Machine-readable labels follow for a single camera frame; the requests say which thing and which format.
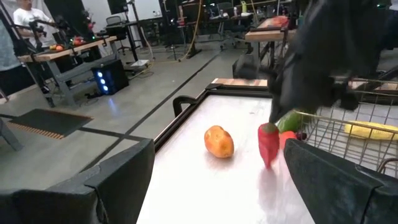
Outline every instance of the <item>wire basket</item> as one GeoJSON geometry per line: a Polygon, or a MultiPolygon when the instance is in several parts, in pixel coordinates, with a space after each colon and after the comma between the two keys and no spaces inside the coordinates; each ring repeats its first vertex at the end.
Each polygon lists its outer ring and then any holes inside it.
{"type": "Polygon", "coordinates": [[[368,84],[376,84],[378,88],[372,92],[355,91],[360,101],[355,111],[339,107],[320,108],[316,114],[297,111],[303,115],[301,131],[308,135],[307,144],[398,178],[398,131],[354,123],[369,121],[395,126],[398,130],[398,82],[356,80],[351,83],[353,88],[362,89],[368,84]],[[369,136],[358,136],[353,127],[365,128],[369,136]],[[383,140],[375,139],[380,131],[383,140]]]}

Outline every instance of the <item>concrete floor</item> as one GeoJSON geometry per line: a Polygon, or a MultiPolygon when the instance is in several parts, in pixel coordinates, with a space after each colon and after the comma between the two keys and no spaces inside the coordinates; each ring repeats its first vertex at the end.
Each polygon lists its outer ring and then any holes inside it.
{"type": "MultiPolygon", "coordinates": [[[[199,45],[204,51],[180,63],[155,63],[153,75],[143,75],[130,81],[130,86],[113,96],[102,96],[94,103],[83,103],[74,113],[94,117],[85,127],[128,133],[133,136],[155,138],[173,119],[172,100],[179,95],[197,96],[215,78],[231,78],[232,63],[246,50],[227,49],[220,52],[218,45],[199,45]],[[170,99],[180,85],[185,85],[170,99]],[[157,110],[154,108],[165,101],[157,110]]],[[[397,64],[397,52],[384,53],[381,69],[397,64]]],[[[157,54],[157,60],[170,54],[157,54]]],[[[0,105],[1,114],[22,115],[34,108],[48,108],[45,100],[34,88],[0,105]]],[[[57,108],[70,111],[69,108],[57,108]]],[[[116,137],[76,131],[62,140],[54,140],[11,128],[24,145],[13,151],[0,140],[0,189],[45,189],[75,175],[96,156],[118,139],[116,137]]],[[[104,158],[108,158],[134,145],[136,141],[123,140],[104,158]]]]}

